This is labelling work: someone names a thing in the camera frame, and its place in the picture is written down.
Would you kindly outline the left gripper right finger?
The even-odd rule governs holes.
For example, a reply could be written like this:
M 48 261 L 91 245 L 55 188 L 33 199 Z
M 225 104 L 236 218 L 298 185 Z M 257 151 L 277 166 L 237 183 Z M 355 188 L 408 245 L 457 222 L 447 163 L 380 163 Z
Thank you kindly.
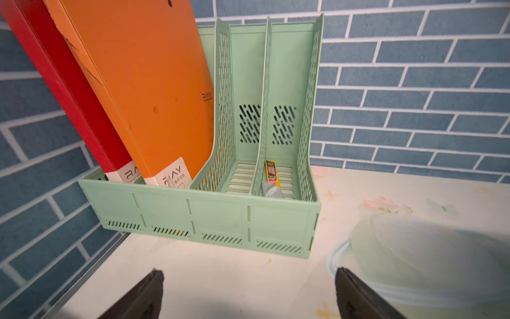
M 337 269 L 335 289 L 341 318 L 405 319 L 397 309 L 347 268 Z

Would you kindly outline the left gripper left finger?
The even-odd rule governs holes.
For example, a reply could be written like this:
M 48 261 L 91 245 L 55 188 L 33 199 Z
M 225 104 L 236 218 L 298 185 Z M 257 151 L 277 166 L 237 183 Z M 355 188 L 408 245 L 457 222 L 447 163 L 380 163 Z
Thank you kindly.
M 159 318 L 163 298 L 163 271 L 153 269 L 99 319 Z

